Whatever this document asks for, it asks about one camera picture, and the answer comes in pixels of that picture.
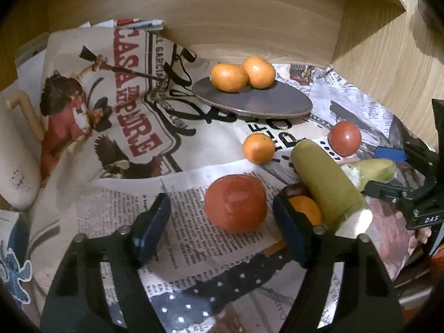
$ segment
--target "oval plate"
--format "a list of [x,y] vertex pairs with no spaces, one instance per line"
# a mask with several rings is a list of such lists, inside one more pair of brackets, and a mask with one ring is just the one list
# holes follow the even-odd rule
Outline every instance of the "oval plate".
[[210,106],[251,118],[297,118],[307,115],[313,108],[305,94],[279,81],[263,90],[247,86],[239,93],[226,93],[205,77],[193,85],[193,93]]

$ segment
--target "beige handle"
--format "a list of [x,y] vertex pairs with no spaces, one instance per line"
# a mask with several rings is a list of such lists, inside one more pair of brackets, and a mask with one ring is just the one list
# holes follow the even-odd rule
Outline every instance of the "beige handle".
[[37,114],[32,108],[31,99],[29,98],[28,94],[23,90],[17,90],[10,95],[6,101],[6,104],[11,109],[15,108],[17,105],[20,106],[23,116],[25,117],[35,137],[38,141],[42,142],[45,137],[45,131],[40,124]]

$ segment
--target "orange fruit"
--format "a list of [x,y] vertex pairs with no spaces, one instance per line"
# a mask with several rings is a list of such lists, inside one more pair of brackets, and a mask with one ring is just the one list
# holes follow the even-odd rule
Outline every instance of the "orange fruit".
[[292,198],[288,199],[288,201],[294,210],[305,214],[313,226],[322,225],[324,218],[314,200],[310,199],[308,196],[299,195],[293,196]]
[[230,233],[254,230],[267,216],[266,190],[258,178],[249,175],[227,175],[214,181],[204,204],[208,219]]
[[266,164],[274,155],[274,143],[265,134],[253,133],[245,139],[242,145],[242,152],[251,163],[258,165]]
[[242,66],[221,63],[210,71],[211,83],[219,90],[237,93],[247,85],[248,75]]
[[251,56],[243,63],[242,67],[248,74],[248,82],[256,89],[265,89],[273,84],[276,78],[276,70],[263,57]]

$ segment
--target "bolt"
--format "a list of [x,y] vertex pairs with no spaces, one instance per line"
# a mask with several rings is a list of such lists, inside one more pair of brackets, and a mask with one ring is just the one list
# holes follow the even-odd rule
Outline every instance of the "bolt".
[[358,238],[360,241],[363,241],[364,243],[370,242],[370,237],[367,234],[359,234]]
[[87,238],[88,237],[86,236],[86,234],[79,233],[79,234],[75,235],[75,237],[72,239],[72,241],[74,241],[75,243],[80,243],[82,240],[85,240]]
[[117,229],[119,234],[125,235],[128,234],[131,231],[130,226],[121,226],[119,229]]
[[324,235],[326,233],[326,230],[322,226],[314,226],[313,233],[315,233],[316,235]]

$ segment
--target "newspaper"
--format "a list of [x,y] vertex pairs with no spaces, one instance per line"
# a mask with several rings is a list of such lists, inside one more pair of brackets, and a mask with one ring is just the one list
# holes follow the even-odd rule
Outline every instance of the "newspaper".
[[[97,61],[79,56],[84,46]],[[167,192],[173,202],[172,218],[155,259],[139,272],[167,332],[210,328],[221,332],[278,331],[297,295],[304,270],[291,259],[288,248],[279,245],[280,234],[270,215],[253,235],[233,236],[210,224],[202,231],[205,188],[228,173],[257,174],[270,198],[283,186],[298,181],[289,156],[296,143],[305,138],[326,149],[338,163],[372,158],[379,145],[400,147],[406,139],[422,143],[332,67],[275,65],[277,79],[305,93],[314,108],[303,118],[258,120],[241,119],[201,103],[191,92],[192,84],[207,76],[216,62],[145,31],[91,27],[59,32],[50,37],[41,63],[43,58],[41,84],[35,80],[21,82],[35,75],[27,74],[32,65],[28,62],[21,66],[19,85],[31,89],[40,84],[44,92],[47,86],[57,86],[53,84],[57,78],[76,88],[59,89],[58,96],[65,94],[67,99],[62,99],[57,111],[43,114],[48,136],[54,133],[51,121],[61,119],[60,113],[69,117],[66,131],[70,135],[42,144],[45,187],[31,210],[28,244],[33,295],[40,312],[75,234],[109,234],[120,225],[132,223],[157,193]],[[113,71],[112,67],[132,69],[139,75]],[[140,74],[166,79],[159,83]],[[340,120],[355,123],[363,136],[363,145],[351,158],[327,150],[327,134]],[[263,167],[243,160],[241,145],[253,132],[265,133],[275,143],[273,160]],[[414,189],[421,179],[407,164],[398,165],[400,184]],[[394,279],[417,240],[391,205],[367,199],[374,215],[367,234]],[[191,223],[184,221],[186,215]],[[176,234],[180,229],[184,236]],[[189,239],[188,234],[194,245],[181,245],[182,239]],[[246,275],[239,269],[260,277],[238,286],[236,279]],[[341,270],[337,264],[320,326],[330,323],[334,316]],[[102,274],[113,320],[124,326],[106,264],[102,264]],[[212,284],[217,294],[202,295]],[[194,297],[195,302],[186,302],[187,297]],[[168,304],[172,303],[181,303],[181,308],[174,310],[181,315],[170,315],[173,310]]]

